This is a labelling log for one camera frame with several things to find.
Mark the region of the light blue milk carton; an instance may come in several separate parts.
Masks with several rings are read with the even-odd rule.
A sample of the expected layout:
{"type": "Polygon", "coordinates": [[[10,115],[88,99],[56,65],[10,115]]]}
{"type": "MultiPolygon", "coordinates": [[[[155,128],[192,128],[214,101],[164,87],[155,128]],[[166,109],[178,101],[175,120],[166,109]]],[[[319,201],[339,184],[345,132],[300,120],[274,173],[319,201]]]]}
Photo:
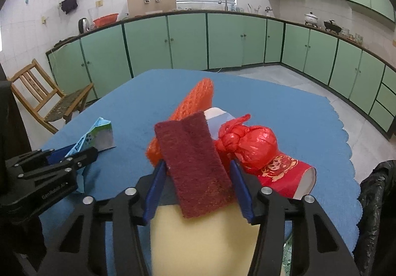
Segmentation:
{"type": "Polygon", "coordinates": [[[110,120],[99,117],[65,157],[71,157],[91,147],[96,148],[98,152],[115,147],[113,126],[110,120]]]}

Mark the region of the maroon yellow scouring sponge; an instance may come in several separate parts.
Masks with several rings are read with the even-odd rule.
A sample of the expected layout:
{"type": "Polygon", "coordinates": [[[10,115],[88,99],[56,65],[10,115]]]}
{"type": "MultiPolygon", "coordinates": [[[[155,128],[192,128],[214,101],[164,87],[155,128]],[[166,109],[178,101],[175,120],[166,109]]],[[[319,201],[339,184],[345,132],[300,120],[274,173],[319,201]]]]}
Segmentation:
{"type": "Polygon", "coordinates": [[[151,222],[153,274],[246,275],[258,227],[240,213],[204,113],[154,130],[176,200],[151,222]]]}

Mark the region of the red paper cup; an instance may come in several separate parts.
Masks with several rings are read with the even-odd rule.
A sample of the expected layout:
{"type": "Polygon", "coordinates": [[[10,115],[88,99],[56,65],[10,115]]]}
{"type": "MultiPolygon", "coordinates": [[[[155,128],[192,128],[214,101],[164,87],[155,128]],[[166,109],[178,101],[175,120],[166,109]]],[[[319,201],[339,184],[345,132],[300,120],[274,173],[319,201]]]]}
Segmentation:
{"type": "Polygon", "coordinates": [[[310,194],[317,177],[315,167],[281,152],[254,175],[262,186],[292,199],[302,199],[310,194]]]}

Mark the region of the red knotted plastic bag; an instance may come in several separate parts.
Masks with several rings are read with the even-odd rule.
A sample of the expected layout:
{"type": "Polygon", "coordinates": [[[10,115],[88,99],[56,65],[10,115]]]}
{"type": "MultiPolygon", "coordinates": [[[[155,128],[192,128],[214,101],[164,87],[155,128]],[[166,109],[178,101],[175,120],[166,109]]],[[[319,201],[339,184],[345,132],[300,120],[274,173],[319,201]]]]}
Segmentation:
{"type": "Polygon", "coordinates": [[[245,114],[222,124],[214,145],[224,166],[237,160],[246,173],[256,175],[278,155],[278,143],[269,127],[246,125],[250,118],[245,114]]]}

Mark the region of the blue white paper cup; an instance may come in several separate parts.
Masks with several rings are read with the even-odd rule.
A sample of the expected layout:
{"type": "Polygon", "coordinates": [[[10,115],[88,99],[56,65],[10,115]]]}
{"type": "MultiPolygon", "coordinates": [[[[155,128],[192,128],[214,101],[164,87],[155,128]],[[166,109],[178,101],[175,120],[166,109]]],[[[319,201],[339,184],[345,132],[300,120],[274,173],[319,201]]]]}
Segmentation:
{"type": "Polygon", "coordinates": [[[234,119],[234,116],[221,108],[209,108],[204,111],[205,119],[207,121],[209,133],[213,140],[218,139],[218,132],[221,126],[234,119]]]}

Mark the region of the orange foam net sleeve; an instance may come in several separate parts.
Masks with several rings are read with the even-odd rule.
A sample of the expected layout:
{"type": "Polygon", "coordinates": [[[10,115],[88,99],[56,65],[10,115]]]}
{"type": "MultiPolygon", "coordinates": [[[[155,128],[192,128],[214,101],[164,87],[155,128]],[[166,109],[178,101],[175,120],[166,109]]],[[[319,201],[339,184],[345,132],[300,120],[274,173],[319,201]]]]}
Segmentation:
{"type": "MultiPolygon", "coordinates": [[[[212,107],[214,84],[211,79],[203,78],[187,94],[184,100],[173,111],[169,120],[182,120],[198,111],[206,111],[212,107]]],[[[153,167],[162,159],[160,145],[157,137],[154,137],[146,149],[146,157],[153,167]]]]}

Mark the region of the black trash bag bin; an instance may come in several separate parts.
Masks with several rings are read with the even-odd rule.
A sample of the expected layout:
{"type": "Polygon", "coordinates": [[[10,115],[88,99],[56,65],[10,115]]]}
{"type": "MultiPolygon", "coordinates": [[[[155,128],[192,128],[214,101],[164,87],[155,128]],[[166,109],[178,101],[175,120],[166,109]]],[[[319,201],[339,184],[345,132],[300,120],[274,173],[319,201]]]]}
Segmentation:
{"type": "Polygon", "coordinates": [[[379,163],[360,183],[362,217],[354,262],[361,275],[395,275],[395,161],[379,163]]]}

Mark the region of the green lower kitchen cabinets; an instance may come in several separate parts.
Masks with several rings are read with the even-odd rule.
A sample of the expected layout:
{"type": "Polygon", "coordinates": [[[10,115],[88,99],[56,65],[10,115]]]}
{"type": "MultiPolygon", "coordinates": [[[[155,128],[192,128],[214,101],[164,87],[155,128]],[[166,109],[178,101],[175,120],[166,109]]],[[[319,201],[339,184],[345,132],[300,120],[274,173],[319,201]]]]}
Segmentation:
{"type": "Polygon", "coordinates": [[[172,12],[119,21],[59,42],[51,73],[93,99],[152,69],[214,71],[281,65],[326,88],[381,134],[395,134],[395,68],[334,33],[242,13],[172,12]]]}

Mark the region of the wooden chair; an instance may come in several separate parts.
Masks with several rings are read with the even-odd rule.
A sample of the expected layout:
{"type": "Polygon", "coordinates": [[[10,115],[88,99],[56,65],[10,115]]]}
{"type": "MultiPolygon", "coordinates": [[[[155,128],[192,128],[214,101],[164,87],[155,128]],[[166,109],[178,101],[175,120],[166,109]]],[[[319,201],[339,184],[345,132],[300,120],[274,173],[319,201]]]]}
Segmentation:
{"type": "Polygon", "coordinates": [[[89,94],[94,88],[90,83],[73,93],[64,93],[36,59],[7,80],[11,83],[11,90],[22,106],[53,135],[58,129],[52,123],[59,120],[69,123],[76,111],[78,113],[84,111],[89,94]],[[29,102],[20,92],[18,83],[27,89],[36,100],[36,104],[29,102]]]}

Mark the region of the blue table mat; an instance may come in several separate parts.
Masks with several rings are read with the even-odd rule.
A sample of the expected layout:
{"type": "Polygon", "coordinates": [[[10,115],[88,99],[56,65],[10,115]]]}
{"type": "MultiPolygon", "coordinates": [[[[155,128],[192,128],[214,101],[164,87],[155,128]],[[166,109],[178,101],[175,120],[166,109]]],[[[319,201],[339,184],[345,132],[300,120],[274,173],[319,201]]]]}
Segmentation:
{"type": "MultiPolygon", "coordinates": [[[[101,153],[85,173],[85,192],[113,197],[153,170],[146,148],[154,126],[173,113],[203,78],[214,84],[207,111],[216,137],[228,120],[250,114],[249,125],[267,126],[278,148],[316,169],[312,194],[353,250],[362,216],[348,134],[327,98],[287,86],[225,73],[151,70],[94,103],[58,131],[44,148],[74,144],[98,118],[112,123],[115,147],[101,153]]],[[[182,217],[167,183],[149,227],[139,229],[152,275],[246,275],[258,228],[243,219],[236,203],[197,218],[182,217]]]]}

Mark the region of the steel electric kettle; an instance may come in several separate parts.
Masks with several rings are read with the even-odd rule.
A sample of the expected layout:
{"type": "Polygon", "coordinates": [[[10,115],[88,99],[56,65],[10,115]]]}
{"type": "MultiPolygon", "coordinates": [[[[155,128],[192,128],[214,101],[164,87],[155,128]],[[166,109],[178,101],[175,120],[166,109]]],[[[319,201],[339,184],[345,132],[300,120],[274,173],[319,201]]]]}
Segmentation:
{"type": "Polygon", "coordinates": [[[79,34],[84,34],[89,31],[89,21],[86,18],[81,18],[78,21],[78,32],[79,34]]]}

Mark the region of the red plastic basin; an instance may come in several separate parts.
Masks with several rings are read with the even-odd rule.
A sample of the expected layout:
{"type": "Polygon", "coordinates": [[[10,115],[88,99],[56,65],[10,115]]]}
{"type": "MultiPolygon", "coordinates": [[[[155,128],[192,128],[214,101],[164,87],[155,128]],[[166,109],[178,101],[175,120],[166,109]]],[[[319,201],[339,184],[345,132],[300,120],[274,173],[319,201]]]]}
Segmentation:
{"type": "Polygon", "coordinates": [[[117,22],[117,20],[118,20],[118,13],[108,14],[106,16],[102,16],[100,18],[95,19],[93,21],[93,24],[95,25],[96,28],[101,28],[113,24],[117,22]]]}

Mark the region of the dark hanging towel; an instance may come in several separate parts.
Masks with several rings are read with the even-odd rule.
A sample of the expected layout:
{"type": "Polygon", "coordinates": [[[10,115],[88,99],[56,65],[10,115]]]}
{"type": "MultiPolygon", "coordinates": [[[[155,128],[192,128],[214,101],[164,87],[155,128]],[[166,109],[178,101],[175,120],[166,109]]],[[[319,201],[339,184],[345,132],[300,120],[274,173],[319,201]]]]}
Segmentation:
{"type": "Polygon", "coordinates": [[[65,14],[69,14],[78,8],[77,0],[64,0],[60,3],[61,10],[65,14]]]}

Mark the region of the white cooking pot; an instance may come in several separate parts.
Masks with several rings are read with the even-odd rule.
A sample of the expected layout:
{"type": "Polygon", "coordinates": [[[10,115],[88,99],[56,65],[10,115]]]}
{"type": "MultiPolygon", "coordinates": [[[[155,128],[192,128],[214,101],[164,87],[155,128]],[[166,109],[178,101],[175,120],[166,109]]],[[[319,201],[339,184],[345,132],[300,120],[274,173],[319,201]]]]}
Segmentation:
{"type": "Polygon", "coordinates": [[[318,27],[318,17],[312,12],[304,14],[304,21],[307,26],[318,27]]]}

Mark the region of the black wok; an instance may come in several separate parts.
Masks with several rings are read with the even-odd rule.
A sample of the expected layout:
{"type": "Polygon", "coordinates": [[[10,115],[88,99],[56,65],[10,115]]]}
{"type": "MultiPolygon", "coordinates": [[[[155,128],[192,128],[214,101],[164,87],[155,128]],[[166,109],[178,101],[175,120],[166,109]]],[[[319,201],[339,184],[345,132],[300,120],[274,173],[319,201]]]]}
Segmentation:
{"type": "Polygon", "coordinates": [[[325,26],[326,32],[333,32],[339,35],[342,31],[342,28],[338,26],[334,20],[324,21],[323,25],[325,26]]]}

